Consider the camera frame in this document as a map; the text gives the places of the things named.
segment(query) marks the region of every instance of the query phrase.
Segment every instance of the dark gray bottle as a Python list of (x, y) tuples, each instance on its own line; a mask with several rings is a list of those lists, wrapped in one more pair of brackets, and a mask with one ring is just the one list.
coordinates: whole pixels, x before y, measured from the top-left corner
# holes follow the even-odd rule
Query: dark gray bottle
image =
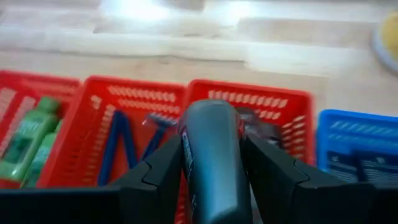
[(252, 224), (238, 129), (238, 113), (223, 100), (197, 101), (180, 120), (194, 224)]

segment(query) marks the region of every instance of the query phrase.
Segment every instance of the bottle cap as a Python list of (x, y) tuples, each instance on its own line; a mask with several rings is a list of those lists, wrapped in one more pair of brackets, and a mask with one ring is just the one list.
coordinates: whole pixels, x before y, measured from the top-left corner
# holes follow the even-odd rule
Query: bottle cap
[(60, 120), (60, 121), (58, 122), (57, 127), (55, 128), (55, 132), (58, 132), (58, 131), (61, 129), (62, 121), (63, 121), (63, 120)]
[(43, 96), (40, 101), (39, 104), (37, 105), (37, 108), (40, 108), (46, 112), (56, 112), (56, 110), (58, 109), (58, 107), (60, 106), (60, 103), (55, 100), (54, 98), (48, 97), (48, 96)]

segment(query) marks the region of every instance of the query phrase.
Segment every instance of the green bottle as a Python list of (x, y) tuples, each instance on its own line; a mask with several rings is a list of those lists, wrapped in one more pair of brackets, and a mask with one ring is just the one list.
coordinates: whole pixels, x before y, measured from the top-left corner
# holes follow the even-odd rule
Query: green bottle
[(38, 181), (43, 166), (47, 161), (47, 158), (49, 157), (52, 145), (55, 142), (55, 138), (57, 138), (57, 134), (61, 128), (61, 125), (62, 125), (62, 120), (60, 120), (57, 127), (55, 128), (55, 132), (47, 134), (44, 137), (43, 142), (40, 145), (39, 150), (37, 150), (36, 156), (34, 157), (32, 164), (30, 165), (30, 168), (27, 171), (22, 187), (36, 186), (36, 182)]
[(58, 123), (55, 114), (58, 106), (58, 101), (45, 96), (26, 113), (0, 160), (0, 179), (18, 182), (24, 179), (44, 136)]

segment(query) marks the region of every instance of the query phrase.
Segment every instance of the wooden table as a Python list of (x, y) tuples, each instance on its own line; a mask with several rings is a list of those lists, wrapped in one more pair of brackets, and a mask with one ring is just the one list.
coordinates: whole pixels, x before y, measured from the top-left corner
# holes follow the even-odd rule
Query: wooden table
[(310, 91), (316, 110), (396, 116), (372, 31), (396, 1), (0, 1), (0, 68)]

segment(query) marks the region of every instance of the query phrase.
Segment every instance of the plastic basket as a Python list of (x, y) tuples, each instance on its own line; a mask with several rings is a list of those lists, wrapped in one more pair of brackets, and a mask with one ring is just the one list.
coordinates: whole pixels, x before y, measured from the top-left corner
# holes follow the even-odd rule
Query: plastic basket
[(280, 126), (282, 142), (289, 154), (315, 164), (309, 93), (211, 80), (190, 82), (184, 108), (202, 99), (222, 99), (234, 106), (251, 108), (263, 121)]
[[(25, 113), (41, 96), (51, 96), (61, 102), (58, 111), (64, 117), (80, 81), (17, 71), (0, 71), (0, 157)], [(0, 180), (0, 188), (18, 188), (19, 183)]]
[(327, 152), (352, 149), (398, 154), (398, 118), (352, 111), (324, 110), (317, 131), (318, 167), (328, 170)]
[[(90, 77), (71, 105), (72, 118), (63, 123), (65, 129), (58, 134), (37, 186), (96, 186), (113, 111), (119, 109), (129, 116), (136, 156), (140, 158), (155, 133), (155, 127), (142, 126), (145, 115), (157, 112), (178, 118), (184, 93), (182, 85)], [(123, 145), (120, 144), (111, 180), (120, 177), (127, 169)], [(182, 187), (177, 223), (183, 223), (185, 219), (184, 192), (185, 187)]]

